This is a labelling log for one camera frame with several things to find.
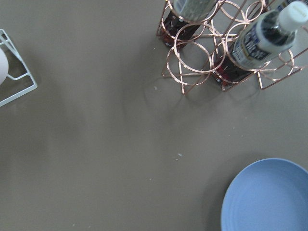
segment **bottle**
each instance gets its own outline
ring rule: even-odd
[[[207,15],[215,6],[217,0],[174,0],[173,8],[178,15],[191,22],[198,22],[206,19]],[[167,18],[164,20],[166,30],[170,35],[176,36],[178,31],[188,22],[178,18],[172,11],[170,11]],[[189,40],[199,28],[199,25],[189,26],[181,32],[178,39]],[[170,37],[163,28],[161,28],[160,38],[164,43],[173,47],[174,39]]]
[[[268,1],[266,0],[266,4],[270,4],[269,8],[273,10],[278,10],[282,11],[287,5],[289,5],[291,2],[294,2],[297,0],[273,0],[273,1]],[[301,0],[303,3],[308,5],[308,0]]]
[[[281,12],[278,10],[262,14],[244,29],[229,48],[228,56],[215,71],[215,79],[221,85],[232,85],[251,74],[251,69],[260,69],[266,62],[294,44],[297,29],[308,21],[308,6],[301,1],[289,4]],[[221,58],[214,65],[221,63]]]

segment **gray table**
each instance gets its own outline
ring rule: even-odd
[[[38,88],[0,108],[0,230],[218,231],[243,167],[308,168],[307,73],[182,96],[160,77],[162,6],[1,2],[0,27]]]

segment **light blue plate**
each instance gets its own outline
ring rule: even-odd
[[[222,205],[222,231],[308,231],[308,172],[284,159],[244,168]]]

